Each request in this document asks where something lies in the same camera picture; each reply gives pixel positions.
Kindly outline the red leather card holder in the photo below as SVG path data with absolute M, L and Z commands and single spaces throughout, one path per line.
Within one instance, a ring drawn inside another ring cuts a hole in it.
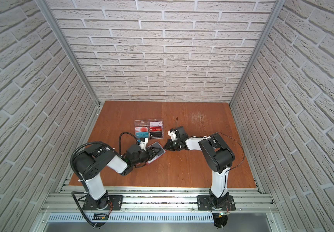
M 155 160 L 157 160 L 159 157 L 161 157 L 163 154 L 166 153 L 163 146 L 160 144 L 160 142 L 155 142 L 147 147 L 147 150 L 151 152 L 151 159 L 147 161 L 147 165 L 151 164 Z

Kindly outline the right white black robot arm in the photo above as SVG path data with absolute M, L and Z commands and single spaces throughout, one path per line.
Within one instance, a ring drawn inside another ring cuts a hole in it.
M 167 133 L 170 138 L 164 146 L 165 150 L 198 150 L 212 170 L 212 185 L 209 190 L 209 199 L 213 208 L 222 208 L 228 201 L 228 174 L 232 167 L 235 155 L 232 149 L 218 134 L 210 136 L 190 137 L 185 129 L 177 127 Z

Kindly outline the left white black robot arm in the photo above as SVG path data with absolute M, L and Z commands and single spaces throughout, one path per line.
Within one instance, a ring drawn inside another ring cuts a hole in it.
M 161 147 L 147 147 L 144 142 L 140 142 L 132 145 L 124 155 L 120 155 L 105 143 L 91 142 L 81 145 L 73 152 L 70 166 L 84 186 L 87 200 L 95 203 L 95 209 L 103 210 L 111 206 L 108 191 L 100 175 L 103 169 L 109 167 L 126 176 L 164 152 Z

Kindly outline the teal card in organizer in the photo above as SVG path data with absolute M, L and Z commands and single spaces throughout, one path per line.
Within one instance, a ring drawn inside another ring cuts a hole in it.
M 141 139 L 141 138 L 149 138 L 149 133 L 147 131 L 144 132 L 136 132 L 135 133 L 136 138 Z

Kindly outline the black cards in organizer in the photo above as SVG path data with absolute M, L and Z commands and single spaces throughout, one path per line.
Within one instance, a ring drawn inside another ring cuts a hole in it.
M 150 138 L 163 138 L 162 131 L 152 131 L 150 132 Z

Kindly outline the white red-dot card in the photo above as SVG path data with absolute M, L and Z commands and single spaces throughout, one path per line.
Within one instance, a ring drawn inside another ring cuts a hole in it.
M 148 127 L 135 127 L 135 132 L 148 132 Z

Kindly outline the red card in organizer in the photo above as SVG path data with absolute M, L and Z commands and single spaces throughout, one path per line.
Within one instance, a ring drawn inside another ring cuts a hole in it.
M 159 132 L 163 131 L 162 126 L 150 127 L 150 132 Z

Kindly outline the clear acrylic card organizer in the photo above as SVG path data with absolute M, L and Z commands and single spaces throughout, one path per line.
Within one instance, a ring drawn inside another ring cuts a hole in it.
M 144 126 L 146 126 L 146 127 L 148 127 L 148 130 L 149 130 L 148 133 L 150 133 L 150 121 L 162 121 L 163 122 L 162 119 L 143 119 L 143 120 L 135 120 L 134 125 L 135 125 L 135 127 L 144 127 Z M 162 132 L 163 132 L 163 137 L 164 137 L 164 122 L 163 122 L 162 128 L 163 128 Z

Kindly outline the white VIP card in organizer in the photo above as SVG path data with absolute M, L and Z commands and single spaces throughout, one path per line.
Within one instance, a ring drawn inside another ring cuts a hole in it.
M 162 121 L 150 121 L 150 127 L 162 127 L 163 122 Z

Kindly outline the aluminium mounting rail frame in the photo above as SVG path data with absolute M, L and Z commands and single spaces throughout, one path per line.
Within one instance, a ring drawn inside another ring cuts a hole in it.
M 235 214 L 259 214 L 270 231 L 285 231 L 273 197 L 257 188 L 230 188 L 229 202 L 213 209 L 208 204 L 207 188 L 107 187 L 113 209 L 102 211 L 94 203 L 86 203 L 82 195 L 75 204 L 71 192 L 82 190 L 80 186 L 63 186 L 59 193 L 50 193 L 31 231 L 42 232 L 49 223 L 86 223 L 88 219 L 91 228 L 111 223 L 212 223 L 218 214 L 229 219 Z

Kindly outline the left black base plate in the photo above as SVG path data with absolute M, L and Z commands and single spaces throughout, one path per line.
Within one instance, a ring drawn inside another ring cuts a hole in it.
M 99 200 L 94 200 L 90 195 L 87 195 L 82 209 L 83 210 L 112 210 L 119 211 L 123 202 L 123 195 L 106 195 Z

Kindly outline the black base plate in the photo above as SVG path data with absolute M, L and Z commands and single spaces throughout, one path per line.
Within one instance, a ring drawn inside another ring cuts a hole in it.
M 199 211 L 235 211 L 236 206 L 232 195 L 225 195 L 221 198 L 215 198 L 214 195 L 198 195 L 197 205 Z
M 112 210 L 119 211 L 123 202 L 123 195 L 106 195 L 99 200 L 94 200 L 90 195 L 87 195 L 82 209 L 83 210 Z

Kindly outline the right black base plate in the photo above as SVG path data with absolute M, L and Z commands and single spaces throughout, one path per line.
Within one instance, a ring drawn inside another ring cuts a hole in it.
M 235 211 L 236 206 L 232 195 L 225 195 L 221 198 L 215 198 L 214 195 L 198 195 L 197 205 L 199 211 Z

